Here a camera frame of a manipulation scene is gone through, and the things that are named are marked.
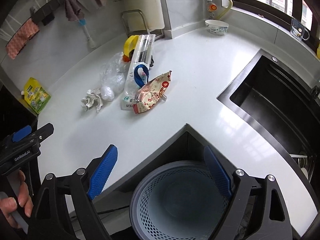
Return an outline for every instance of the metal screw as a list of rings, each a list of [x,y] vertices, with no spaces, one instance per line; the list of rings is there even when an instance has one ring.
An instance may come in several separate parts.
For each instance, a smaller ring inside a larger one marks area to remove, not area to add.
[[[239,176],[243,176],[244,175],[244,171],[241,169],[236,170],[236,174]]]
[[[82,174],[84,174],[85,173],[85,169],[84,168],[79,168],[79,169],[77,169],[77,174],[78,175],[82,175]]]
[[[268,180],[270,181],[275,181],[276,178],[273,175],[268,175]]]
[[[45,179],[47,179],[47,180],[50,180],[50,179],[52,179],[53,178],[53,174],[52,173],[49,173],[49,174],[47,174],[46,176],[45,176]]]

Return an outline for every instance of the yellow handle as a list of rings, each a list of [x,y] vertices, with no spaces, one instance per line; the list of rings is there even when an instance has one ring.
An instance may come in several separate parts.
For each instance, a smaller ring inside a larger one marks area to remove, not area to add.
[[[123,54],[129,57],[129,53],[136,47],[139,35],[130,36],[124,43]]]
[[[229,1],[228,8],[226,8],[221,14],[219,14],[219,15],[215,18],[216,20],[220,20],[220,18],[221,18],[222,16],[224,16],[224,15],[231,9],[231,7],[233,6],[232,0],[228,0],[228,1]]]

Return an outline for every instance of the glass cup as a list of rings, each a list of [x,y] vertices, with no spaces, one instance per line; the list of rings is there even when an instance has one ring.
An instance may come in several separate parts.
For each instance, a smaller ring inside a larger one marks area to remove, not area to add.
[[[303,38],[304,33],[308,33],[308,38]],[[291,19],[291,30],[290,30],[291,35],[296,38],[298,41],[306,41],[310,38],[310,33],[306,29],[306,27],[299,22],[297,19],[292,18]]]

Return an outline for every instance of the white countertop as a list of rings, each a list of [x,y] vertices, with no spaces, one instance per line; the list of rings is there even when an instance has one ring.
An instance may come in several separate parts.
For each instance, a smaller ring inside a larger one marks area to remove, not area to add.
[[[104,187],[109,192],[147,158],[156,157],[153,153],[188,123],[250,176],[273,174],[291,224],[302,235],[317,214],[303,183],[260,134],[216,99],[261,48],[238,33],[232,26],[223,37],[199,29],[173,40],[156,41],[150,78],[172,70],[168,99],[138,115],[121,110],[120,97],[99,113],[81,108],[87,90],[99,86],[100,66],[122,51],[126,37],[90,53],[49,88],[52,98],[39,115],[38,126],[50,122],[54,134],[41,143],[41,180],[49,172],[57,177],[70,175],[114,144],[118,160]],[[69,212],[73,211],[70,198],[67,203]]]

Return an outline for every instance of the blue gripper pad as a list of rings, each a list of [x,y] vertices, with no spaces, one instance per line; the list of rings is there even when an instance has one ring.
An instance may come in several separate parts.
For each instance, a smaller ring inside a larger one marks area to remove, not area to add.
[[[209,146],[204,148],[204,161],[220,192],[228,200],[232,197],[231,179]]]
[[[101,194],[117,159],[118,149],[113,145],[90,178],[90,185],[87,195],[91,200]]]
[[[28,134],[31,133],[31,126],[27,125],[24,128],[20,129],[19,131],[15,132],[12,136],[12,141],[13,142],[18,142],[25,138]]]

